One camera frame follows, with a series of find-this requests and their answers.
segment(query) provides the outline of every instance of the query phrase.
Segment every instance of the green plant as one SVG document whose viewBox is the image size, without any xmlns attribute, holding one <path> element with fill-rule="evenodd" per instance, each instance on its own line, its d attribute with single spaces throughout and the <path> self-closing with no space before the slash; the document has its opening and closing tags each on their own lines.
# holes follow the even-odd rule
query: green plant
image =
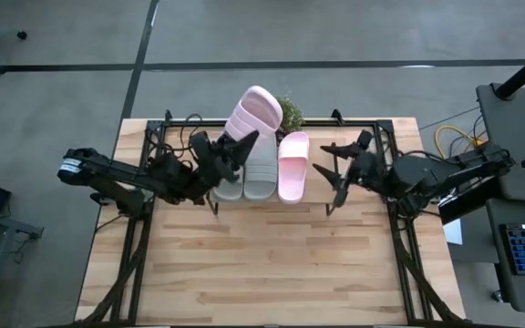
<svg viewBox="0 0 525 328">
<path fill-rule="evenodd" d="M 301 109 L 290 98 L 277 97 L 277 101 L 283 110 L 283 121 L 277 131 L 277 137 L 282 139 L 291 132 L 300 131 L 304 118 Z"/>
</svg>

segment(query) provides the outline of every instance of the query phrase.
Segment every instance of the gray floor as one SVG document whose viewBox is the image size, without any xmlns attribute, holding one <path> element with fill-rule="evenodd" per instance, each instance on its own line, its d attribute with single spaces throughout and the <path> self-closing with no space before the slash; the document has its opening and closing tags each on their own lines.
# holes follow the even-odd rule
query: gray floor
<svg viewBox="0 0 525 328">
<path fill-rule="evenodd" d="M 0 40 L 8 65 L 132 64 L 149 0 L 0 0 L 0 26 L 29 37 Z M 146 63 L 525 58 L 525 0 L 161 1 Z M 143 72 L 131 116 L 228 116 L 252 84 L 286 95 L 307 117 L 339 108 L 348 117 L 417 117 L 424 127 L 477 105 L 475 86 L 518 67 L 268 69 Z M 13 218 L 46 226 L 24 261 L 5 267 L 0 327 L 69 323 L 98 207 L 89 190 L 63 185 L 66 149 L 110 154 L 130 71 L 34 72 L 0 76 L 0 186 L 14 192 Z M 479 111 L 450 124 L 469 131 Z M 436 151 L 438 126 L 421 131 Z M 447 149 L 454 138 L 441 136 Z M 525 313 L 497 304 L 490 264 L 455 262 L 467 315 L 520 324 Z"/>
</svg>

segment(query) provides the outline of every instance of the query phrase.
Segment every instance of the wooden tabletop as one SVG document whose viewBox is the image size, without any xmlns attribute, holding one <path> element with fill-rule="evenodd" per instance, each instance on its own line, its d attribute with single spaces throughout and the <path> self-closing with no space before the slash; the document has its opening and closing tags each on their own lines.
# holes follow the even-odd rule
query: wooden tabletop
<svg viewBox="0 0 525 328">
<path fill-rule="evenodd" d="M 401 150 L 422 149 L 414 118 L 391 119 Z M 139 164 L 146 122 L 123 121 L 116 160 Z M 218 128 L 207 131 L 211 138 L 220 133 Z M 156 202 L 138 324 L 406 322 L 386 205 L 375 193 L 353 187 L 345 206 L 326 218 L 324 204 L 334 193 L 311 167 L 333 167 L 333 158 L 319 146 L 351 143 L 361 128 L 304 131 L 310 137 L 310 160 L 300 204 L 276 199 L 221 203 L 216 218 L 208 206 Z M 186 128 L 183 139 L 190 133 Z M 179 145 L 180 130 L 168 128 L 166 141 Z M 344 160 L 340 168 L 346 169 Z M 98 224 L 115 216 L 115 208 L 103 208 Z M 126 228 L 123 219 L 97 233 L 77 319 L 91 313 L 115 281 Z M 464 317 L 440 220 L 422 215 L 415 228 L 425 275 L 451 310 Z M 414 282 L 411 289 L 419 312 Z M 128 291 L 124 299 L 122 313 L 129 307 Z"/>
</svg>

